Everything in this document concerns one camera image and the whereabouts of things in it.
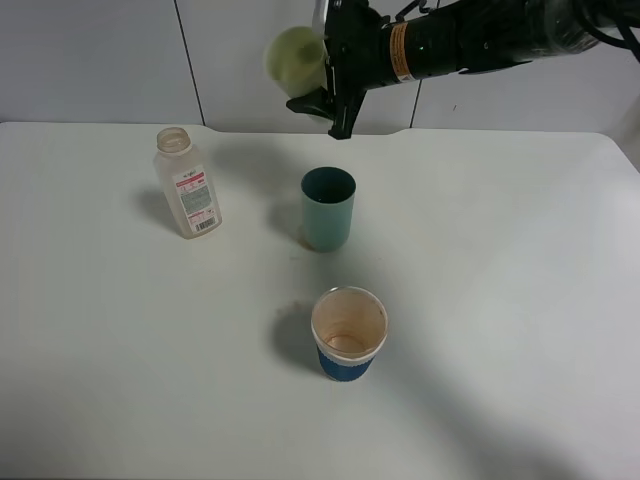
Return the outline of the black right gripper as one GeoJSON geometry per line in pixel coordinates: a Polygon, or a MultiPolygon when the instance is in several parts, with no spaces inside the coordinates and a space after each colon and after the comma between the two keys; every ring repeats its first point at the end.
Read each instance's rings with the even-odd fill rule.
{"type": "Polygon", "coordinates": [[[313,30],[324,42],[331,69],[333,97],[322,86],[286,102],[298,114],[326,120],[336,140],[352,137],[366,92],[393,83],[389,60],[388,16],[380,15],[367,1],[317,1],[313,30]]]}

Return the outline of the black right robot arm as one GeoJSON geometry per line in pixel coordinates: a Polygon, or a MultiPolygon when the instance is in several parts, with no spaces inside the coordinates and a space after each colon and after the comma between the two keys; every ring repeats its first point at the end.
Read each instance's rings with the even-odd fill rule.
{"type": "Polygon", "coordinates": [[[412,1],[394,16],[366,1],[319,1],[314,15],[326,83],[286,106],[330,121],[336,140],[351,137],[373,89],[510,69],[598,43],[639,52],[636,1],[456,1],[434,8],[412,1]]]}

